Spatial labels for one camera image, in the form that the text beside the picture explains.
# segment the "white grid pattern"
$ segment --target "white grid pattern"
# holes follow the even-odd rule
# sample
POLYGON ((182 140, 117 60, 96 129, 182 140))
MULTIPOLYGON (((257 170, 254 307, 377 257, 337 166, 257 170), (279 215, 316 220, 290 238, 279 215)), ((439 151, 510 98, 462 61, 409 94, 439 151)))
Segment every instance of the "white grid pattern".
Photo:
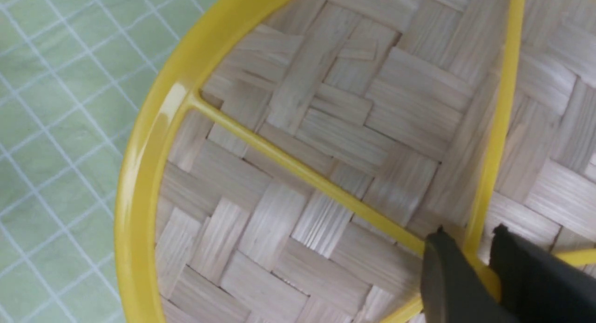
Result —
MULTIPOLYGON (((158 18, 158 20, 168 29, 168 32, 170 32, 173 35, 173 37, 178 41, 179 35, 177 35, 172 30, 172 28, 169 26, 169 24, 166 22, 166 20, 164 20, 164 18, 158 12, 158 10, 160 8, 169 4, 173 0, 166 0, 157 6, 154 6, 149 0, 143 0, 149 7, 149 9, 150 9, 149 12, 139 16, 136 20, 134 20, 134 22, 132 24, 130 24, 130 26, 127 26, 125 28, 123 28, 117 22, 117 20, 115 20, 115 18, 111 14, 111 12, 103 5, 102 0, 89 1, 88 3, 85 3, 85 5, 81 5, 81 9, 74 11, 70 15, 66 15, 66 16, 60 15, 56 6, 52 3, 51 0, 45 0, 46 3, 51 7, 51 9, 54 11, 54 13, 56 13, 59 16, 60 19, 56 22, 53 22, 53 24, 49 24, 49 26, 46 26, 44 29, 40 30, 39 32, 35 33, 34 35, 30 35, 30 36, 27 36, 24 34, 23 30, 19 27, 19 25, 17 24, 15 19, 13 19, 11 14, 7 11, 8 7, 16 4, 18 1, 20 1, 20 0, 11 0, 8 3, 5 3, 4 5, 0 4, 0 12, 4 13, 7 16, 7 18, 11 22, 11 24, 14 26, 14 28, 19 33, 19 35, 21 35, 21 37, 23 37, 23 39, 25 41, 25 45, 27 45, 30 49, 32 49, 34 54, 36 54, 36 57, 39 58, 39 60, 42 62, 43 66, 45 68, 47 68, 48 72, 41 73, 41 75, 34 77, 31 81, 29 81, 25 85, 19 87, 19 89, 14 89, 13 86, 10 85, 10 83, 7 81, 7 79, 3 75, 0 74, 0 82, 4 83, 4 85, 6 85, 7 89, 9 90, 9 95, 7 97, 0 98, 0 110, 2 110, 2 105, 6 104, 6 102, 9 98, 13 98, 15 101, 17 101, 20 105, 23 106, 23 108, 28 113, 28 115, 30 115, 30 117, 32 117, 32 119, 34 120, 36 125, 40 128, 40 130, 38 132, 28 136, 26 139, 19 142, 17 145, 13 146, 11 149, 5 149, 2 145, 0 145, 0 151, 1 151, 0 160, 6 160, 6 161, 10 162, 11 165, 17 171, 19 177, 25 182, 25 184, 29 188, 28 194, 26 194, 25 196, 23 196, 16 202, 13 202, 10 206, 4 208, 4 210, 0 210, 0 217, 2 217, 2 215, 6 215, 7 213, 9 213, 11 210, 13 210, 15 207, 17 207, 21 202, 24 202, 28 198, 35 196, 41 202, 44 209, 48 212, 48 214, 51 216, 53 221, 55 223, 57 223, 57 225, 60 229, 55 234, 52 234, 45 241, 38 244, 35 248, 31 249, 28 252, 25 252, 19 247, 19 245, 12 238, 12 236, 10 235, 10 233, 8 232, 6 227, 0 222, 0 230, 2 231, 2 233, 7 238, 7 240, 11 243, 11 245, 17 250, 17 252, 20 255, 20 258, 16 262, 13 262, 10 266, 8 266, 7 268, 4 268, 4 270, 0 270, 0 278, 4 275, 8 274, 10 271, 12 271, 14 268, 16 268, 19 264, 26 263, 31 268, 31 270, 34 272, 34 274, 36 274, 36 276, 39 278, 39 280, 42 282, 42 285, 48 291, 48 293, 51 295, 51 298, 48 299, 43 304, 41 304, 39 307, 37 307, 33 312, 28 314, 28 316, 25 317, 23 319, 23 321, 24 322, 28 321, 29 319, 34 317, 36 314, 38 314, 39 312, 44 310, 47 306, 49 306, 53 302, 56 302, 56 304, 64 311, 64 314, 66 314, 66 316, 70 319, 70 321, 74 322, 74 321, 76 321, 76 319, 73 317, 72 314, 70 314, 70 312, 68 311, 68 308, 66 308, 64 303, 60 300, 60 296, 62 296, 66 292, 68 292, 70 289, 76 287, 85 278, 87 278, 88 276, 91 276, 92 274, 96 274, 102 280, 102 282, 107 286, 107 288, 110 290, 110 293, 113 296, 115 296, 115 298, 117 300, 119 300, 119 295, 118 295, 117 291, 114 289, 114 287, 112 287, 111 283, 106 279, 106 277, 100 272, 100 268, 103 267, 104 264, 107 264, 108 262, 110 262, 111 259, 113 259, 113 254, 105 257, 98 263, 93 263, 91 258, 85 253, 83 248, 81 248, 81 246, 78 244, 78 242, 75 240, 75 238, 72 236, 72 234, 70 233, 70 230, 69 230, 70 227, 76 225, 78 222, 85 219, 89 214, 93 213, 94 211, 97 211, 98 208, 103 209, 111 217, 111 219, 113 219, 113 215, 110 211, 110 208, 108 208, 108 206, 107 206, 107 202, 114 198, 115 191, 112 191, 107 196, 103 196, 103 197, 99 196, 98 192, 95 191, 95 189, 92 187, 92 185, 86 180, 86 178, 83 176, 83 174, 78 170, 77 165, 81 164, 81 162, 85 161, 86 159, 91 157, 93 154, 95 154, 95 152, 98 151, 98 149, 101 149, 102 147, 104 147, 106 145, 111 147, 112 149, 114 149, 120 156, 122 156, 121 152, 117 149, 114 142, 115 142, 115 139, 119 138, 119 136, 123 132, 130 130, 130 126, 126 126, 126 128, 124 128, 122 131, 118 132, 114 136, 107 136, 103 132, 103 130, 100 128, 100 126, 97 124, 97 122, 93 119, 93 117, 87 112, 87 110, 85 109, 85 104, 91 102, 93 99, 97 98, 102 93, 106 92, 107 89, 109 89, 113 86, 127 100, 127 102, 130 103, 130 105, 132 105, 132 107, 134 107, 134 109, 138 110, 138 108, 134 104, 134 102, 132 102, 132 100, 130 100, 130 98, 127 96, 127 94, 123 91, 123 89, 120 86, 120 83, 122 81, 129 79, 130 77, 132 77, 133 75, 135 75, 136 73, 138 73, 139 71, 141 71, 142 69, 147 68, 147 67, 151 68, 151 70, 153 70, 154 72, 157 73, 158 70, 156 68, 154 61, 159 61, 162 58, 164 58, 164 56, 166 54, 170 53, 170 51, 172 50, 173 47, 169 47, 168 49, 166 49, 166 51, 163 54, 158 54, 158 56, 153 58, 153 60, 150 60, 149 58, 147 58, 147 56, 145 56, 145 54, 142 53, 142 51, 139 49, 139 47, 137 47, 137 45, 134 43, 134 41, 130 38, 130 36, 127 33, 127 30, 129 30, 130 28, 135 26, 138 22, 142 21, 147 16, 155 15, 158 18), (82 41, 82 39, 75 32, 75 30, 70 26, 70 24, 68 23, 68 20, 70 18, 72 18, 73 16, 76 16, 78 13, 81 13, 88 7, 91 7, 92 5, 95 5, 95 4, 97 4, 100 7, 100 9, 102 9, 102 11, 108 16, 108 18, 117 27, 117 32, 115 32, 114 34, 110 35, 109 37, 103 39, 100 43, 97 43, 96 45, 93 45, 92 47, 88 47, 88 45, 86 45, 82 41), (53 27, 59 26, 61 24, 66 26, 66 29, 68 29, 68 32, 75 38, 75 40, 81 45, 81 47, 83 47, 84 52, 82 54, 78 54, 77 56, 75 56, 74 58, 69 60, 68 62, 64 62, 58 68, 52 68, 49 65, 49 63, 47 62, 47 60, 40 54, 39 50, 35 47, 35 45, 32 43, 32 40, 34 40, 35 38, 37 38, 41 35, 46 34, 47 32, 51 31, 53 29, 53 27), (118 35, 123 35, 123 37, 125 37, 127 42, 143 58, 144 64, 142 66, 140 66, 139 68, 137 68, 136 71, 128 73, 127 75, 124 75, 119 79, 115 79, 112 75, 110 75, 110 73, 107 72, 107 70, 104 68, 104 66, 98 61, 98 59, 94 56, 93 52, 96 49, 98 49, 99 47, 102 47, 102 45, 106 44, 108 41, 110 41, 111 39, 115 38, 118 35), (102 87, 95 94, 92 94, 89 98, 87 98, 83 101, 78 101, 76 96, 74 96, 72 91, 70 89, 68 89, 68 87, 64 83, 64 80, 57 74, 57 72, 70 66, 70 64, 79 60, 80 58, 83 58, 86 56, 89 56, 89 58, 91 58, 91 60, 93 60, 93 62, 98 67, 100 67, 102 72, 108 77, 109 84, 102 87), (47 77, 48 75, 51 75, 58 81, 58 83, 60 84, 62 89, 64 89, 67 92, 67 94, 72 98, 72 100, 74 100, 76 105, 74 105, 66 113, 61 115, 61 117, 59 117, 53 123, 48 124, 47 126, 44 126, 43 123, 37 117, 37 115, 34 113, 34 111, 32 111, 32 109, 28 106, 27 102, 24 101, 23 98, 20 96, 20 92, 22 90, 34 85, 37 81, 40 81, 43 77, 47 77), (64 119, 66 119, 66 117, 68 117, 71 113, 74 113, 75 111, 77 111, 79 109, 84 113, 85 117, 93 124, 94 128, 96 128, 96 130, 101 134, 102 139, 104 141, 100 145, 97 145, 92 150, 90 150, 87 154, 81 156, 75 162, 72 162, 72 160, 70 160, 70 158, 68 157, 68 155, 66 154, 64 149, 62 149, 62 147, 58 144, 58 142, 54 139, 54 137, 49 133, 49 129, 54 126, 57 126, 64 119), (34 184, 32 184, 31 181, 28 179, 28 177, 24 174, 23 170, 19 167, 17 162, 14 160, 13 153, 15 153, 16 151, 21 149, 21 147, 26 145, 28 142, 30 142, 34 138, 41 136, 41 135, 45 135, 50 140, 50 142, 53 144, 53 146, 56 147, 58 152, 66 160, 68 166, 66 168, 63 168, 62 170, 60 170, 53 177, 49 178, 45 182, 43 182, 40 185, 38 185, 37 187, 35 187, 34 184), (51 209, 51 207, 47 204, 47 202, 40 195, 39 191, 41 189, 43 189, 44 187, 51 185, 51 183, 56 181, 61 175, 68 172, 69 170, 73 170, 76 173, 76 175, 83 181, 83 184, 85 185, 85 187, 87 187, 89 189, 89 191, 93 194, 94 198, 96 199, 96 203, 92 207, 90 207, 88 210, 84 211, 76 219, 74 219, 73 221, 71 221, 69 224, 66 225, 66 224, 62 223, 62 221, 60 221, 60 219, 57 217, 57 215, 55 214, 53 209, 51 209), (76 278, 74 281, 72 281, 69 285, 64 287, 64 289, 61 289, 60 291, 58 291, 56 293, 51 289, 51 287, 49 287, 49 285, 47 284, 47 281, 45 281, 45 279, 43 279, 43 277, 41 276, 41 274, 39 273, 37 268, 34 266, 34 264, 32 264, 30 257, 32 257, 32 255, 34 255, 35 253, 38 253, 39 251, 41 251, 41 249, 43 249, 49 243, 51 243, 53 240, 55 240, 56 238, 58 238, 59 236, 62 236, 62 235, 66 235, 68 237, 70 242, 77 249, 78 253, 81 255, 81 257, 83 257, 83 259, 85 259, 87 261, 87 263, 91 266, 91 268, 90 268, 90 270, 88 270, 87 272, 85 272, 84 274, 82 274, 81 276, 76 278)), ((192 4, 202 14, 203 8, 198 4, 198 2, 196 0, 190 0, 190 1, 192 1, 192 4)), ((2 52, 2 54, 0 54, 0 56, 4 56, 6 54, 11 54, 11 52, 13 50, 15 50, 15 48, 17 48, 17 47, 12 47, 12 48, 6 50, 5 52, 2 52)), ((122 317, 122 315, 123 315, 122 310, 117 310, 115 313, 113 313, 107 319, 107 321, 108 322, 115 321, 115 320, 119 319, 120 317, 122 317)), ((2 308, 2 304, 0 303, 0 321, 2 321, 2 319, 5 319, 8 322, 13 321, 11 319, 11 317, 9 317, 6 310, 4 310, 4 308, 2 308)))

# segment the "herringbone weave pattern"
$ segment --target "herringbone weave pattern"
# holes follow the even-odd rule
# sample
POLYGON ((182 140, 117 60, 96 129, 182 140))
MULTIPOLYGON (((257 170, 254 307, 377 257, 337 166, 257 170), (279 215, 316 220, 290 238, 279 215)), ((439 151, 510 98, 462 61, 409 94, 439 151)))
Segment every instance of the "herringbone weave pattern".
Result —
MULTIPOLYGON (((200 94, 415 234, 461 238, 507 9, 295 0, 200 94)), ((483 259, 499 223, 548 250, 596 241, 596 0, 528 0, 525 18, 483 259)), ((419 258, 200 113, 177 134, 156 222, 170 323, 372 323, 417 293, 419 258)))

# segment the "steamer basket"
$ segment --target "steamer basket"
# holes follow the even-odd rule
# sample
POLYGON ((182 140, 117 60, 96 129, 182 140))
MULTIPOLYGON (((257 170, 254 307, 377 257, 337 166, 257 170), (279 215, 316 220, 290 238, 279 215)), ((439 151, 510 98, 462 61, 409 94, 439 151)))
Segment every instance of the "steamer basket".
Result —
POLYGON ((526 0, 522 33, 523 5, 507 26, 509 0, 219 1, 126 152, 127 319, 374 323, 406 304, 390 319, 420 323, 420 238, 440 225, 495 297, 500 223, 593 249, 596 0, 526 0))

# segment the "yellow plastic spoke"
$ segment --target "yellow plastic spoke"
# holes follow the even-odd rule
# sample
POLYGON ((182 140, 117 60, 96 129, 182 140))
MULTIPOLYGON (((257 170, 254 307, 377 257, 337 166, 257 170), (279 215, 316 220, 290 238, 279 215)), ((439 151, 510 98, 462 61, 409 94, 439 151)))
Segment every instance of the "yellow plastic spoke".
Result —
POLYGON ((349 192, 341 189, 335 183, 332 183, 326 179, 326 177, 320 175, 312 168, 306 166, 302 162, 293 158, 291 155, 285 153, 283 150, 279 149, 279 147, 276 147, 266 139, 255 134, 251 130, 248 130, 236 120, 228 117, 226 114, 219 111, 219 109, 209 104, 207 101, 201 98, 192 98, 189 104, 203 113, 203 115, 209 117, 209 119, 213 120, 215 123, 232 132, 232 134, 242 139, 245 143, 249 144, 270 159, 277 162, 277 164, 280 166, 283 166, 294 175, 303 179, 305 182, 324 192, 330 198, 336 200, 349 210, 353 211, 356 215, 359 215, 377 229, 383 231, 385 234, 388 234, 388 236, 391 236, 391 238, 403 244, 408 249, 411 249, 411 251, 415 252, 417 255, 422 256, 424 252, 424 241, 411 234, 411 232, 408 230, 393 223, 393 221, 384 215, 381 215, 373 208, 367 206, 349 194, 349 192))
POLYGON ((522 24, 524 5, 526 0, 510 0, 509 20, 507 22, 507 39, 505 41, 505 56, 499 87, 499 98, 494 112, 494 121, 486 155, 481 172, 478 190, 472 206, 470 221, 466 228, 464 250, 477 253, 480 246, 486 212, 494 190, 494 184, 499 174, 505 139, 509 128, 515 84, 517 82, 517 65, 519 63, 520 45, 522 42, 522 24))
POLYGON ((561 252, 557 253, 555 256, 576 267, 585 264, 596 264, 596 249, 580 249, 578 251, 561 252))
POLYGON ((387 316, 381 323, 405 323, 408 322, 410 319, 413 319, 414 316, 420 314, 422 311, 422 298, 420 295, 413 298, 402 308, 399 308, 393 314, 387 316))

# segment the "yellow plastic frame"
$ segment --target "yellow plastic frame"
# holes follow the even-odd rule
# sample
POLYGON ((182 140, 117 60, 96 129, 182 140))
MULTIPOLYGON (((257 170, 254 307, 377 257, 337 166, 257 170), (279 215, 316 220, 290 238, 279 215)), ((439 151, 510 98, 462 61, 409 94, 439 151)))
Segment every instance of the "yellow plastic frame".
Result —
MULTIPOLYGON (((173 139, 187 111, 192 108, 201 111, 249 145, 422 255, 422 240, 198 97, 200 87, 234 45, 266 16, 289 1, 291 0, 218 1, 184 37, 151 88, 130 136, 116 199, 115 259, 127 321, 166 323, 155 270, 157 198, 173 139)), ((491 156, 487 156, 485 160, 483 180, 474 203, 471 226, 466 231, 464 249, 466 257, 496 298, 500 297, 498 278, 475 257, 475 251, 507 134, 519 58, 523 5, 523 0, 511 0, 500 100, 488 147, 488 154, 491 156)), ((596 263, 596 251, 593 249, 566 253, 559 257, 575 265, 596 263)), ((402 309, 385 321, 406 321, 420 312, 422 302, 419 297, 415 298, 402 309)))

